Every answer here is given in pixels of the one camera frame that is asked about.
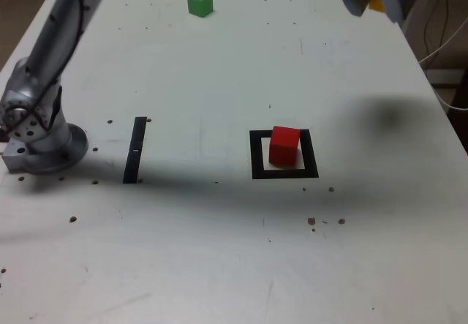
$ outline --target white tabletop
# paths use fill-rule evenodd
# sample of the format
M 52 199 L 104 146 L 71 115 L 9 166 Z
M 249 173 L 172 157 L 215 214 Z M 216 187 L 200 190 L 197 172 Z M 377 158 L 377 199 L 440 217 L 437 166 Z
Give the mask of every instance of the white tabletop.
M 341 0 L 214 8 L 103 0 L 62 82 L 85 159 L 0 165 L 0 322 L 467 323 L 468 161 L 398 26 Z M 252 180 L 249 131 L 273 125 L 310 131 L 319 178 Z

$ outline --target red cube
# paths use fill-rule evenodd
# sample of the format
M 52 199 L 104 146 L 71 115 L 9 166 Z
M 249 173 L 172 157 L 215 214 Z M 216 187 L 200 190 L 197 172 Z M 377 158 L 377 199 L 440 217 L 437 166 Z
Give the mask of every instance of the red cube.
M 294 167 L 300 133 L 299 129 L 273 127 L 268 161 L 279 167 Z

